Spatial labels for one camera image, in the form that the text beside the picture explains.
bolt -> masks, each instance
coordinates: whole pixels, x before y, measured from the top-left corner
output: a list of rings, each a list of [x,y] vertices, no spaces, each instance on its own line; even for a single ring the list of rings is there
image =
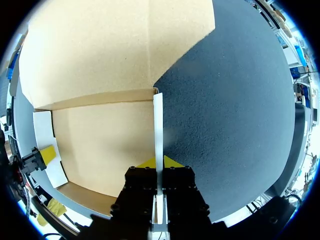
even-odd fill
[[[275,216],[271,216],[269,218],[269,223],[276,224],[278,222],[278,219]]]

blue object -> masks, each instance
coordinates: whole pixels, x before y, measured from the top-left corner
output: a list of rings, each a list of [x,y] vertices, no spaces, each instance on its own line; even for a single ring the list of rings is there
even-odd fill
[[[15,64],[16,64],[16,60],[18,58],[19,52],[17,51],[13,57],[12,62],[10,63],[10,65],[8,66],[8,72],[7,72],[7,78],[9,80],[12,79],[12,75],[14,74],[14,68],[15,68]]]
[[[295,45],[294,47],[295,47],[296,52],[298,53],[298,56],[300,58],[302,66],[306,67],[307,66],[307,62],[306,62],[306,59],[304,57],[304,54],[302,52],[301,47],[298,46],[298,45]]]
[[[299,72],[298,67],[290,68],[290,73],[291,73],[293,79],[298,79],[301,76],[301,73]]]

cardboard panel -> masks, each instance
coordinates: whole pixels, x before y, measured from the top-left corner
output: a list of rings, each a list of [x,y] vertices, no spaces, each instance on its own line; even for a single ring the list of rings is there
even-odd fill
[[[214,28],[212,0],[48,0],[30,20],[21,51],[22,92],[44,109],[151,89]]]
[[[152,101],[52,111],[63,169],[70,182],[117,197],[130,166],[155,156]]]
[[[58,187],[57,190],[76,203],[108,216],[110,216],[111,205],[117,200],[116,197],[88,190],[84,187],[74,184],[73,182],[68,182]]]

white vertical strip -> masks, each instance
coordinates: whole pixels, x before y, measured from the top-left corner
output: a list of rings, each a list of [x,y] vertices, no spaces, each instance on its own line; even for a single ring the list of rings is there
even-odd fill
[[[162,173],[164,168],[164,110],[162,93],[153,96],[155,169],[157,174],[156,214],[157,223],[163,224],[164,194],[162,191]]]

yellow triangle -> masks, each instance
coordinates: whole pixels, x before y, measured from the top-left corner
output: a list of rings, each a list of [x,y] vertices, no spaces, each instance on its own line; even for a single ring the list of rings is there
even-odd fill
[[[153,158],[149,159],[148,161],[137,166],[137,168],[145,168],[145,167],[155,169],[156,168],[156,157],[153,157]],[[175,160],[171,159],[170,157],[164,156],[164,167],[165,168],[170,168],[170,167],[183,168],[184,166],[182,164],[176,162]]]

